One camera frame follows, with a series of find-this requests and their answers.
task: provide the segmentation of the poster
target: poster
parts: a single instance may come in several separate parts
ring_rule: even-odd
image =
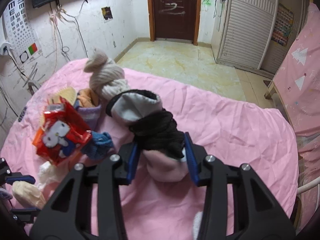
[[[110,7],[104,7],[104,8],[101,8],[101,10],[102,10],[102,15],[105,23],[113,19]]]
[[[27,62],[40,50],[39,39],[28,21],[25,0],[10,0],[4,11],[4,25],[18,64]]]
[[[271,40],[286,47],[293,25],[293,12],[279,3],[275,28]]]

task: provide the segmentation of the floor tile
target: floor tile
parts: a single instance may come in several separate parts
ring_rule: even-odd
[[[264,80],[271,80],[271,79],[269,79],[269,78],[266,78],[266,77],[263,77],[263,76],[260,76],[260,75],[257,75],[257,74],[253,74],[253,73],[251,73],[251,72],[245,72],[246,73],[246,75],[247,75],[247,77],[248,77],[248,79],[249,79],[249,82],[251,83],[251,84],[253,84],[253,83],[255,83],[255,84],[260,84],[260,83],[262,83],[263,84],[263,81]]]
[[[119,61],[119,65],[198,86],[198,60],[196,59],[129,51]]]
[[[239,101],[246,101],[236,70],[232,67],[216,64],[214,71],[204,71],[199,66],[199,85],[204,90]]]
[[[254,103],[258,106],[259,103],[258,103],[258,100],[256,98],[256,95],[253,91],[251,84],[249,82],[242,81],[242,80],[240,80],[240,83],[241,83],[242,90],[244,92],[246,101],[250,102],[250,103]]]
[[[235,68],[216,64],[209,48],[168,41],[138,42],[118,64],[246,101]]]
[[[239,77],[240,80],[249,82],[249,78],[248,78],[248,76],[247,76],[245,71],[240,70],[240,69],[236,69],[236,72],[237,72],[238,77]]]
[[[199,60],[214,62],[214,57],[213,57],[213,53],[212,53],[211,48],[198,47],[198,51],[199,51],[199,53],[198,53]]]
[[[258,100],[259,106],[261,108],[274,108],[273,101],[271,99],[265,99],[264,94],[267,91],[267,86],[261,83],[251,83],[253,91]]]
[[[129,52],[148,53],[154,55],[183,56],[198,59],[198,47],[193,44],[154,41],[154,42],[137,42]]]

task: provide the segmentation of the pink bedsheet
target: pink bedsheet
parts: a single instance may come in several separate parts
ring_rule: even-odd
[[[88,87],[89,74],[82,71],[85,62],[82,59],[68,63],[27,103],[25,117],[14,123],[1,151],[12,171],[37,178],[38,167],[44,160],[35,154],[31,142],[38,129],[41,107],[49,94],[63,87],[77,90]],[[234,166],[249,163],[290,216],[297,190],[297,146],[292,128],[278,110],[261,109],[255,104],[130,69],[125,69],[125,74],[132,88],[159,94],[164,107],[173,113],[178,129],[189,131],[193,142],[203,145],[208,154]],[[127,128],[120,127],[104,113],[97,130],[109,132],[117,149],[132,140]],[[191,240],[193,218],[203,209],[205,188],[195,187],[189,176],[178,183],[156,182],[144,164],[141,159],[133,184],[120,189],[129,240]],[[231,234],[231,193],[228,200],[228,234]],[[96,205],[92,207],[92,227],[96,232]]]
[[[290,47],[274,82],[297,136],[309,137],[320,133],[320,11],[314,3],[308,8],[307,22]],[[320,136],[299,148],[303,158],[301,183],[320,176]],[[316,209],[316,188],[301,195],[302,229]]]
[[[273,81],[296,135],[320,131],[320,11],[311,3],[307,22],[290,47]]]

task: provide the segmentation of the eye chart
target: eye chart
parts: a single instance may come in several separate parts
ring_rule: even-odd
[[[19,64],[27,62],[41,49],[38,37],[28,21],[25,0],[10,0],[4,11],[4,24]]]

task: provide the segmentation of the brown wooden door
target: brown wooden door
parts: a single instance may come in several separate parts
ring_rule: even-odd
[[[193,40],[196,0],[153,0],[156,38]]]

